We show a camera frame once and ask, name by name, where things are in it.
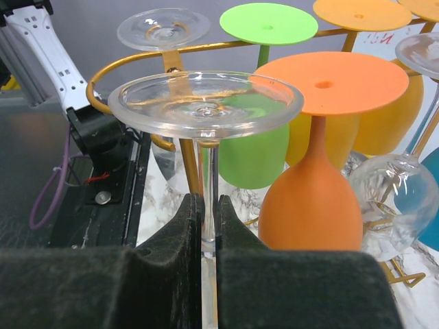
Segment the small whiteboard with yellow frame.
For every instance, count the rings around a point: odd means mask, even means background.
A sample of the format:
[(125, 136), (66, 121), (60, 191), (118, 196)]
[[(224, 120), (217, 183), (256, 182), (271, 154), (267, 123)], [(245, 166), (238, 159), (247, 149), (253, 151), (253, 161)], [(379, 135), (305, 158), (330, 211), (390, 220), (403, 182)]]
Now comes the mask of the small whiteboard with yellow frame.
[(394, 31), (358, 33), (355, 39), (353, 52), (364, 53), (385, 60), (393, 60), (396, 58), (396, 45), (408, 36), (419, 34), (424, 26), (425, 24), (421, 23)]

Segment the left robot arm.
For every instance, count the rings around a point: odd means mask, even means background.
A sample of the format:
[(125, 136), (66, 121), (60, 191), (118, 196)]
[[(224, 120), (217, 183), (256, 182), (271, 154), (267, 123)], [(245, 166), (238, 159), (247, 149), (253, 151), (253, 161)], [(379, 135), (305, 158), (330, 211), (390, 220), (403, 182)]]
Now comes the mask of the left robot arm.
[(49, 1), (2, 1), (1, 28), (30, 50), (49, 78), (69, 122), (67, 136), (96, 167), (118, 167), (129, 153), (123, 128), (86, 97), (86, 80), (56, 35), (52, 13)]

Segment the clear champagne flute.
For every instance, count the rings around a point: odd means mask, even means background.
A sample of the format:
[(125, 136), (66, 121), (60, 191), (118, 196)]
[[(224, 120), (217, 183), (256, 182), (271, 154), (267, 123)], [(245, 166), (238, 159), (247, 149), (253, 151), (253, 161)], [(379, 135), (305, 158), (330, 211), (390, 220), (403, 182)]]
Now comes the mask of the clear champagne flute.
[(141, 51), (157, 51), (164, 73), (142, 78), (110, 99), (118, 119), (150, 134), (179, 138), (189, 190), (198, 191), (198, 169), (191, 133), (190, 111), (195, 95), (179, 47), (205, 35), (210, 28), (203, 15), (181, 8), (162, 8), (135, 14), (117, 29), (119, 40)]
[[(209, 282), (203, 287), (203, 302), (208, 326), (220, 328), (217, 305), (217, 238), (220, 234), (217, 206), (223, 196), (218, 193), (220, 142), (269, 132), (285, 125), (300, 113), (304, 97), (292, 85), (266, 76), (220, 71), (187, 72), (195, 95), (189, 114), (190, 135), (198, 148), (198, 185), (204, 201), (201, 251), (202, 259), (208, 264)], [(110, 99), (119, 95), (126, 84), (112, 91), (108, 98), (108, 107), (116, 118)]]

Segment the orange plastic wine glass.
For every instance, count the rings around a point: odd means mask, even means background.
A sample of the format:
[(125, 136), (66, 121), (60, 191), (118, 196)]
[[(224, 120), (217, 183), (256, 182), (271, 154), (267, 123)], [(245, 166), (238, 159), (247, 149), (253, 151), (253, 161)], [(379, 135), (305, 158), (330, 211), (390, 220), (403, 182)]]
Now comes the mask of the orange plastic wine glass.
[[(272, 62), (257, 73), (281, 80)], [(265, 195), (258, 235), (272, 249), (357, 251), (361, 247), (361, 210), (350, 184), (327, 156), (326, 122), (312, 115), (305, 156), (284, 171)]]

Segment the frosted clear tumbler glass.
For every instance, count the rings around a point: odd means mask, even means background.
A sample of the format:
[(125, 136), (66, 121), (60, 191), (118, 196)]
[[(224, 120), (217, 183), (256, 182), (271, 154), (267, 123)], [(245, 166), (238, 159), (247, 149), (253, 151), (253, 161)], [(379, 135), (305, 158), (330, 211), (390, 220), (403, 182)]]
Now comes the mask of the frosted clear tumbler glass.
[(438, 124), (435, 96), (412, 140), (402, 154), (375, 156), (361, 163), (348, 177), (361, 208), (361, 249), (379, 262), (391, 260), (415, 240), (409, 216), (397, 210), (394, 197), (403, 178), (415, 167)]

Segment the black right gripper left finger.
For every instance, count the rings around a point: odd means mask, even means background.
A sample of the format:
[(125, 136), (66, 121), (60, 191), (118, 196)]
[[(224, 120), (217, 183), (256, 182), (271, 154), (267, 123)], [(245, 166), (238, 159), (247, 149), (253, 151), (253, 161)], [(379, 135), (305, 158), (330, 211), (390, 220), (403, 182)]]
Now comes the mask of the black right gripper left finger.
[(1, 250), (1, 327), (200, 328), (201, 210), (185, 195), (136, 248)]

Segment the blue plastic wine glass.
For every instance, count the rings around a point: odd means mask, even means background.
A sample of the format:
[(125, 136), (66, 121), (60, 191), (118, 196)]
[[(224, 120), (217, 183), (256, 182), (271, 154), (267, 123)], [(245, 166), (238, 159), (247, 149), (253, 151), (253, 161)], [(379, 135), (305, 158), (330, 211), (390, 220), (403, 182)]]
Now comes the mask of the blue plastic wine glass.
[(412, 167), (398, 188), (394, 203), (408, 215), (414, 237), (438, 250), (438, 150)]

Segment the yellow plastic wine glass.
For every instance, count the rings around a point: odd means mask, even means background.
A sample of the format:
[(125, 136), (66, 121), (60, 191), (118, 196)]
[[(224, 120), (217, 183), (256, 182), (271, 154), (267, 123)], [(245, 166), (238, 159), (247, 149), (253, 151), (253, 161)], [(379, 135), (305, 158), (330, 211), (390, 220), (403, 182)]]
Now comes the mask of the yellow plastic wine glass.
[[(393, 1), (316, 1), (313, 9), (321, 19), (349, 29), (347, 41), (354, 40), (357, 32), (395, 30), (412, 19), (408, 9)], [(305, 97), (302, 114), (290, 123), (289, 166), (304, 157), (311, 117), (316, 114), (327, 121), (327, 156), (341, 169), (353, 148), (360, 114), (392, 103), (409, 85), (406, 73), (396, 64), (348, 50), (301, 53), (271, 65), (281, 80)]]
[[(391, 62), (404, 67), (396, 58)], [(378, 110), (360, 116), (353, 150), (369, 156), (393, 152), (404, 139), (421, 111), (425, 87), (420, 75), (409, 78), (403, 96)]]

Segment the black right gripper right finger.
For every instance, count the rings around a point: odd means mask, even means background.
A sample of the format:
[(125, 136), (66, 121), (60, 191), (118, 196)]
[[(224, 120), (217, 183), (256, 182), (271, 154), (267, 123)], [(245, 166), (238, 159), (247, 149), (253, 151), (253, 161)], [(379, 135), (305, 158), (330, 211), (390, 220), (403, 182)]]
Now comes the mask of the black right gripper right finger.
[(402, 328), (379, 263), (361, 252), (276, 251), (217, 206), (220, 328)]

